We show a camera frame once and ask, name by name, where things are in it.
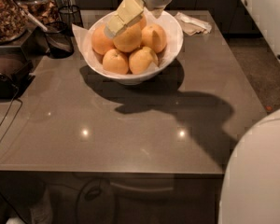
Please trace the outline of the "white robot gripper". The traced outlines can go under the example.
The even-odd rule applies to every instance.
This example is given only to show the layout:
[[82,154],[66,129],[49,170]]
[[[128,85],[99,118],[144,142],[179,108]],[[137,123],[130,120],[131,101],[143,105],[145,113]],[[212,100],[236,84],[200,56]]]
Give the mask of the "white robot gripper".
[[117,10],[105,25],[105,35],[109,38],[124,32],[129,26],[141,20],[144,6],[158,19],[172,0],[122,0]]

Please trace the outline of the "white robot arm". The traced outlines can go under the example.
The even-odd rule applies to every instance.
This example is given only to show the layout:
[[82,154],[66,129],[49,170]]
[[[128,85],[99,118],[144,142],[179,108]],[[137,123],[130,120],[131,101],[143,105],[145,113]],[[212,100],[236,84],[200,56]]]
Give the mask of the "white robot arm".
[[217,224],[230,155],[266,114],[221,33],[186,37],[158,76],[102,95],[128,124],[109,147],[123,166],[114,224]]

